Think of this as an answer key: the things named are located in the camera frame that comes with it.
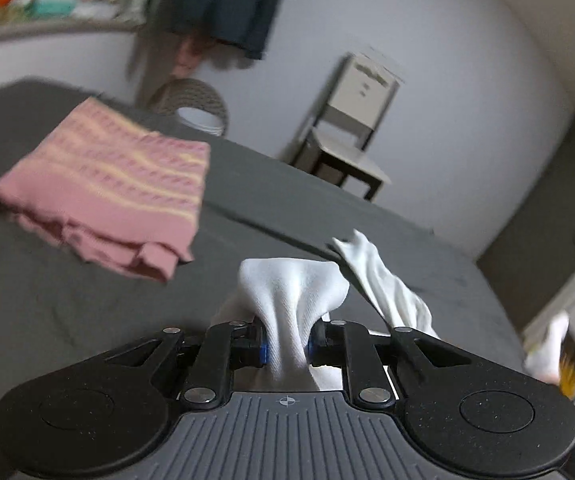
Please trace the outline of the white sweatshirt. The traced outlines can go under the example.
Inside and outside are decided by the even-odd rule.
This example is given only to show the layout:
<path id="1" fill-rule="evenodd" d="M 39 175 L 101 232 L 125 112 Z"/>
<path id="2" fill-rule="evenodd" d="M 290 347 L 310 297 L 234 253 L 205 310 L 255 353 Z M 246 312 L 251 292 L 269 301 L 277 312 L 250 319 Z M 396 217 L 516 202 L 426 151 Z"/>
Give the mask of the white sweatshirt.
<path id="1" fill-rule="evenodd" d="M 385 266 L 379 249 L 359 231 L 350 240 L 333 240 L 350 274 L 387 327 L 410 327 L 437 337 L 431 310 Z M 246 259 L 240 264 L 238 286 L 212 323 L 263 322 L 269 342 L 269 362 L 246 365 L 234 375 L 236 387 L 252 391 L 330 391 L 342 388 L 342 372 L 333 366 L 313 367 L 306 344 L 312 326 L 327 321 L 342 306 L 349 281 L 331 261 L 293 258 Z"/>

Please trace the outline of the grey bumpy round stool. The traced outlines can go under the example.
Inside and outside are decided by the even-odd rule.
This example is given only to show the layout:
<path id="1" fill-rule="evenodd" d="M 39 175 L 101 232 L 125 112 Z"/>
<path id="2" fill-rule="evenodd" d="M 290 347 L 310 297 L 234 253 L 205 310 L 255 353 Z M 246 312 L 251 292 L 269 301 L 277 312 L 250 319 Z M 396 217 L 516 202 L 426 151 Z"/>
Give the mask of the grey bumpy round stool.
<path id="1" fill-rule="evenodd" d="M 193 78 L 166 81 L 150 97 L 148 110 L 172 116 L 182 125 L 213 136 L 224 138 L 227 135 L 229 112 L 226 102 L 204 81 Z"/>

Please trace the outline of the pink hanging garment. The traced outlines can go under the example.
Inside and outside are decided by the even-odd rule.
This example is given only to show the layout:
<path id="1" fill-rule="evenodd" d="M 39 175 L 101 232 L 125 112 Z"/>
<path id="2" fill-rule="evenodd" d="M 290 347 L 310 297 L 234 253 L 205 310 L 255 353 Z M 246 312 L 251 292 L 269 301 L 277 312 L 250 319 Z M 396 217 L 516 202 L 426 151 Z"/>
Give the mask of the pink hanging garment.
<path id="1" fill-rule="evenodd" d="M 184 36 L 180 41 L 170 77 L 177 80 L 189 78 L 215 44 L 212 37 L 202 32 L 190 32 Z"/>

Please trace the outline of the dark grey bed sheet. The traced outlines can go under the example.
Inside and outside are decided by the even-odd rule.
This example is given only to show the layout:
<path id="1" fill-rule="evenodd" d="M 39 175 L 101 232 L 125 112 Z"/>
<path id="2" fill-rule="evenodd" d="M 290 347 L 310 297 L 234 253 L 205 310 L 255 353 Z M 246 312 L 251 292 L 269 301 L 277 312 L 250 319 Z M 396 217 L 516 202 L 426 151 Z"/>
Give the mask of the dark grey bed sheet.
<path id="1" fill-rule="evenodd" d="M 40 79 L 0 88 L 0 176 L 86 93 Z M 511 368 L 519 337 L 469 257 L 428 230 L 231 141 L 210 138 L 192 262 L 165 284 L 127 278 L 53 247 L 0 214 L 0 398 L 166 326 L 203 328 L 247 258 L 333 258 L 333 238 L 361 232 L 432 312 L 438 335 Z M 0 479 L 11 468 L 0 455 Z"/>

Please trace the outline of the cream and black wooden chair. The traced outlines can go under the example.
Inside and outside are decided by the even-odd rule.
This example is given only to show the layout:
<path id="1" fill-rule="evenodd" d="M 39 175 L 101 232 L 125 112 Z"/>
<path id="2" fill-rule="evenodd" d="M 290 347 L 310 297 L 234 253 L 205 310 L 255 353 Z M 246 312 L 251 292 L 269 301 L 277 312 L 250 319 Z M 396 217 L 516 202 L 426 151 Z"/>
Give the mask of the cream and black wooden chair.
<path id="1" fill-rule="evenodd" d="M 369 158 L 368 147 L 399 88 L 400 79 L 382 63 L 365 53 L 346 54 L 289 164 L 295 167 L 315 151 L 309 174 L 330 168 L 339 173 L 339 188 L 353 178 L 367 187 L 363 198 L 372 202 L 391 179 Z"/>

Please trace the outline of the dark teal hanging jacket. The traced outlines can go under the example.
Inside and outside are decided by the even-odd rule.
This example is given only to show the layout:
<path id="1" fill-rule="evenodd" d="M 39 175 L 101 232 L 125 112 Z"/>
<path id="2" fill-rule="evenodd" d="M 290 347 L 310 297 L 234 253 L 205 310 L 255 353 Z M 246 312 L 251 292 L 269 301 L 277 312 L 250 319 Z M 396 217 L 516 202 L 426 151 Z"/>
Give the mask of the dark teal hanging jacket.
<path id="1" fill-rule="evenodd" d="M 261 60 L 281 0 L 162 0 L 164 26 L 179 36 L 200 32 Z"/>

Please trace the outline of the pink striped folded sweater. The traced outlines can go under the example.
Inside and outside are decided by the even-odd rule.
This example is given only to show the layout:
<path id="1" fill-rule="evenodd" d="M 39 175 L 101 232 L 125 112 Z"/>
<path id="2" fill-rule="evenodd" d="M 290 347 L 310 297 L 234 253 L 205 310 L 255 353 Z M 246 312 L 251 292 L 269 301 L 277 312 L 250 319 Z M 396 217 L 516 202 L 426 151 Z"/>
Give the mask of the pink striped folded sweater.
<path id="1" fill-rule="evenodd" d="M 0 177 L 0 207 L 86 262 L 166 283 L 193 259 L 208 169 L 210 144 L 89 98 Z"/>

